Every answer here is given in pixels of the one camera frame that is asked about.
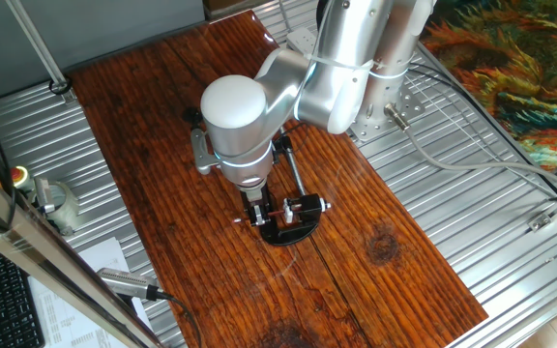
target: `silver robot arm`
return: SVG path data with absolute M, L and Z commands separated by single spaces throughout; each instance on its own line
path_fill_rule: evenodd
M 434 1 L 330 0 L 312 56 L 277 49 L 255 79 L 230 75 L 213 82 L 201 113 L 214 155 L 207 153 L 205 132 L 191 135 L 199 171 L 219 166 L 243 193 L 251 224 L 269 222 L 272 138 L 291 117 L 334 134 L 357 117 L 383 117 L 385 105 L 401 100 L 398 86 Z

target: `wood grain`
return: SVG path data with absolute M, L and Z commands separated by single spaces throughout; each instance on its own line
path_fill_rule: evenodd
M 230 222 L 240 194 L 196 171 L 182 114 L 220 76 L 255 76 L 269 38 L 245 12 L 72 74 L 163 288 L 207 347 L 440 347 L 472 329 L 483 309 L 346 135 L 293 133 L 307 190 L 333 203 L 311 238 L 273 247 Z M 297 192 L 284 160 L 268 180 Z

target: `gray cable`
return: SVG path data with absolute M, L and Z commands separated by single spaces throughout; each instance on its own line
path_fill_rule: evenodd
M 287 11 L 285 10 L 285 6 L 282 4 L 282 0 L 278 0 L 278 6 L 280 7 L 280 12 L 282 13 L 283 19 L 285 19 L 287 31 L 291 33 L 293 29 L 291 28 L 291 25 L 289 25 L 289 18 L 287 18 Z
M 418 150 L 421 153 L 421 155 L 423 155 L 423 157 L 429 163 L 431 163 L 431 164 L 433 164 L 437 167 L 440 167 L 442 169 L 448 169 L 448 170 L 477 170 L 477 169 L 487 169 L 487 168 L 496 168 L 496 167 L 517 168 L 517 169 L 522 169 L 522 170 L 526 170 L 526 171 L 529 171 L 529 172 L 533 172 L 533 173 L 536 173 L 536 174 L 543 175 L 545 178 L 547 178 L 550 181 L 557 184 L 557 175 L 552 174 L 552 173 L 550 173 L 550 172 L 548 172 L 544 169 L 538 168 L 534 165 L 525 164 L 525 163 L 498 161 L 498 162 L 492 162 L 492 163 L 464 164 L 464 165 L 446 164 L 446 163 L 443 163 L 443 162 L 441 162 L 437 159 L 434 159 L 432 156 L 430 156 L 425 151 L 425 149 L 423 149 L 421 144 L 419 144 L 418 140 L 416 140 L 416 137 L 412 133 L 411 129 L 405 130 L 405 134 L 407 134 L 407 136 L 410 138 L 410 140 L 412 141 L 412 144 L 414 144 L 414 147 L 416 148 L 416 150 Z

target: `red object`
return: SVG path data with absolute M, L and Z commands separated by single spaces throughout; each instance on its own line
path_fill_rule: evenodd
M 18 181 L 18 180 L 20 180 L 20 179 L 23 178 L 23 172 L 22 172 L 20 169 L 18 169 L 18 168 L 12 168 L 12 169 L 10 169 L 10 174 L 12 174 L 12 180 L 13 180 L 14 182 L 16 182 L 16 181 Z

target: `gray wall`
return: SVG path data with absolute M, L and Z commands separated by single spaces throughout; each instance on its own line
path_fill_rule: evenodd
M 202 0 L 23 0 L 61 68 L 204 19 Z M 0 0 L 0 97 L 49 80 Z

